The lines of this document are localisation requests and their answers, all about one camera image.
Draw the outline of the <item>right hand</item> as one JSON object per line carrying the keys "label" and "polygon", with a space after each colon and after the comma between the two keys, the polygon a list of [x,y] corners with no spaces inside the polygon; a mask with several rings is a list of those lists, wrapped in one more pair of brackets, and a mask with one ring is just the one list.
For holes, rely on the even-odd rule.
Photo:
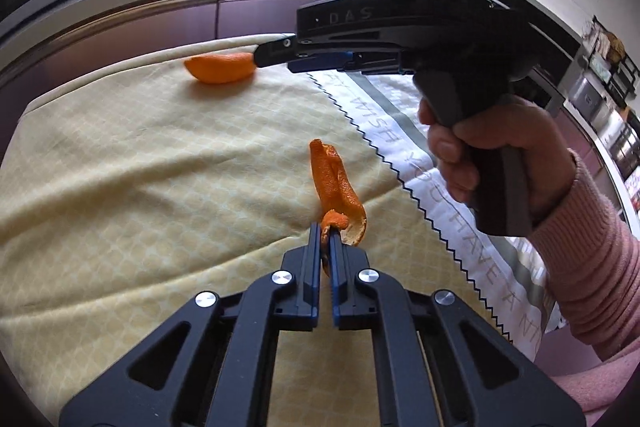
{"label": "right hand", "polygon": [[431,105],[422,100],[418,118],[428,127],[427,145],[457,202],[469,202],[480,183],[480,173],[466,157],[471,147],[498,150],[508,146],[520,153],[534,222],[546,219],[572,187],[577,170],[573,154],[551,116],[535,104],[514,98],[448,129],[437,124]]}

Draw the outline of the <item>pink sleeved right forearm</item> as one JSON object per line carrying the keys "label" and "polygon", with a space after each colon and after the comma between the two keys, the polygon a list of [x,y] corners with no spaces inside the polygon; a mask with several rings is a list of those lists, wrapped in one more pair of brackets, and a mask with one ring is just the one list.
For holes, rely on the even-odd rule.
{"label": "pink sleeved right forearm", "polygon": [[529,242],[572,335],[601,363],[555,378],[594,425],[639,364],[639,241],[618,219],[579,157],[570,191]]}

